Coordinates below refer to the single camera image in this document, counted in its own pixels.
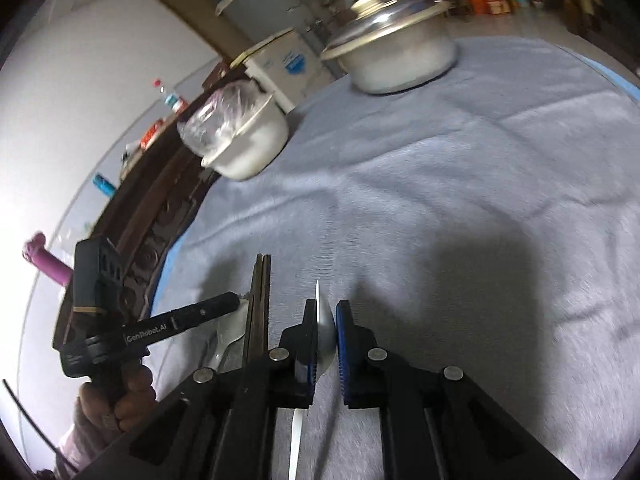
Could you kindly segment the person left hand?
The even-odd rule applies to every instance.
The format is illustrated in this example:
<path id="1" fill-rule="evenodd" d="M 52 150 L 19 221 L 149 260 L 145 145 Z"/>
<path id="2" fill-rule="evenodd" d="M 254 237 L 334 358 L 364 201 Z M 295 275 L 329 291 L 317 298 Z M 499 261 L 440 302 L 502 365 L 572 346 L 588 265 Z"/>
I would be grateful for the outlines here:
<path id="1" fill-rule="evenodd" d="M 152 372 L 138 362 L 122 367 L 124 391 L 115 401 L 102 388 L 86 382 L 79 389 L 82 414 L 109 436 L 134 429 L 157 406 L 152 382 Z"/>

